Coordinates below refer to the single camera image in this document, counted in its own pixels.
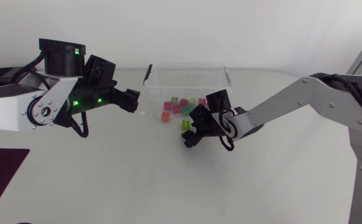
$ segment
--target table surface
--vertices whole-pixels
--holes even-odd
[[[348,223],[356,157],[347,127],[304,106],[233,152],[218,138],[189,149],[180,124],[156,121],[145,72],[115,72],[116,88],[141,91],[138,110],[87,112],[86,139],[60,126],[0,131],[0,147],[30,149],[0,198],[0,223]],[[230,75],[231,104],[246,110],[298,79]]]

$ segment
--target purple cube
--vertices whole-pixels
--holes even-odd
[[[173,105],[173,113],[177,114],[177,113],[181,113],[182,109],[180,105]]]
[[[179,105],[180,105],[181,107],[187,106],[187,105],[188,105],[188,100],[186,100],[186,99],[181,99]]]
[[[163,109],[171,110],[171,102],[168,102],[168,101],[164,102]]]

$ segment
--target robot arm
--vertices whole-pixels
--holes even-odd
[[[116,104],[135,112],[139,92],[114,88],[115,64],[94,55],[84,64],[84,45],[47,39],[39,42],[41,53],[33,62],[13,73],[7,83],[0,78],[0,129],[27,131],[58,124],[72,127],[85,138],[86,111]],[[43,59],[45,72],[34,71]],[[83,130],[72,118],[77,113],[81,113]]]
[[[231,107],[225,90],[207,96],[210,111],[198,106],[191,112],[196,132],[182,134],[192,147],[205,136],[226,136],[233,141],[255,133],[263,125],[293,110],[310,105],[321,116],[362,133],[362,77],[318,73],[301,78],[249,111]]]
[[[190,116],[196,131],[182,134],[187,147],[207,136],[219,136],[227,150],[233,141],[255,133],[268,121],[310,105],[318,114],[349,127],[357,157],[350,224],[362,223],[362,77],[318,73],[301,78],[249,111],[230,106],[225,90],[207,96],[210,111],[197,106]],[[226,136],[228,144],[222,139]]]

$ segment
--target red cube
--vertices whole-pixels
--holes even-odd
[[[163,111],[161,119],[162,119],[162,121],[166,121],[166,122],[170,121],[170,113]]]
[[[199,98],[198,104],[206,106],[206,99],[205,98]]]

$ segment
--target transparent container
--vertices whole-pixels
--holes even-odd
[[[163,122],[161,117],[165,111],[170,113],[169,122],[181,123],[191,121],[189,115],[165,110],[165,102],[178,98],[178,102],[195,100],[198,105],[199,99],[205,99],[210,93],[224,89],[232,92],[233,85],[228,69],[222,63],[159,62],[152,65],[150,73],[147,72],[144,89],[149,93],[159,122]]]

